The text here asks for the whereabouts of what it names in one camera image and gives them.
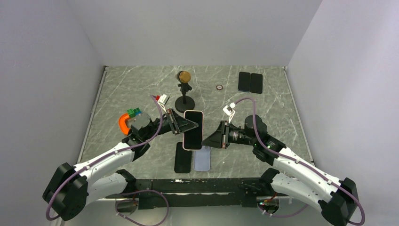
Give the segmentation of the lilac phone case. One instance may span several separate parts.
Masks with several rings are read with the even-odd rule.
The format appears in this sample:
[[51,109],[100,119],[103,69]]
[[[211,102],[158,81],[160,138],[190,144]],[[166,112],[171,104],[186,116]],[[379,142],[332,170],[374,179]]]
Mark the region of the lilac phone case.
[[210,161],[211,148],[209,146],[202,146],[200,150],[194,151],[193,169],[195,171],[209,171],[211,166]]

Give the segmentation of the blue smartphone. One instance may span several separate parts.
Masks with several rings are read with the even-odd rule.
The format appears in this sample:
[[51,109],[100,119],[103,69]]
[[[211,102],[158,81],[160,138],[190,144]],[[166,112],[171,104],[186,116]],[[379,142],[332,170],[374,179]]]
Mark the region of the blue smartphone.
[[239,72],[238,91],[249,92],[251,83],[251,73]]

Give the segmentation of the black phone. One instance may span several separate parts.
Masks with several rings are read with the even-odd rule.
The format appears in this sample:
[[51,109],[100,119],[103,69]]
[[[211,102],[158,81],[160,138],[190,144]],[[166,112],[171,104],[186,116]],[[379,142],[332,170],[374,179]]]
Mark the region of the black phone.
[[263,93],[263,75],[259,73],[251,73],[250,76],[250,92],[256,94]]

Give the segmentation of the black phone case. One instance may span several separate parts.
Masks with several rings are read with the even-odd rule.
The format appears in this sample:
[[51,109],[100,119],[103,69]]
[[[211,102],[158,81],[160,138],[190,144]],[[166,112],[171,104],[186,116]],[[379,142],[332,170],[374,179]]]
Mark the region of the black phone case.
[[174,172],[188,174],[191,172],[192,151],[183,149],[183,143],[176,144]]

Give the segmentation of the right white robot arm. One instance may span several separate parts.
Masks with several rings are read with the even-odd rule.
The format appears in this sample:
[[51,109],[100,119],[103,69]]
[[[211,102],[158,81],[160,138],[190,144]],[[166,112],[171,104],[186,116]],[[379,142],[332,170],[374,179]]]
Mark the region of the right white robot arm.
[[312,206],[334,226],[355,224],[351,217],[359,208],[356,183],[329,175],[299,157],[268,134],[258,115],[248,116],[243,128],[221,121],[216,131],[202,141],[202,145],[219,149],[226,149],[231,143],[251,145],[256,158],[271,166],[259,178],[264,195],[289,195]]

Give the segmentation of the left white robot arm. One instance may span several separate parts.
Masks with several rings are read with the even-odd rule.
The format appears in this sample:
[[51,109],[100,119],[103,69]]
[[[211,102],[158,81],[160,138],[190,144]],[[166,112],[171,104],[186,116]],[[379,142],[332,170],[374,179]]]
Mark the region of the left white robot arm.
[[88,204],[108,195],[132,196],[136,178],[118,168],[143,156],[158,135],[168,132],[178,135],[199,128],[197,122],[180,116],[172,108],[159,113],[160,117],[152,120],[138,109],[129,110],[121,117],[121,123],[126,125],[132,119],[132,124],[124,128],[126,137],[115,147],[86,162],[60,165],[42,195],[48,203],[47,220],[70,220]]

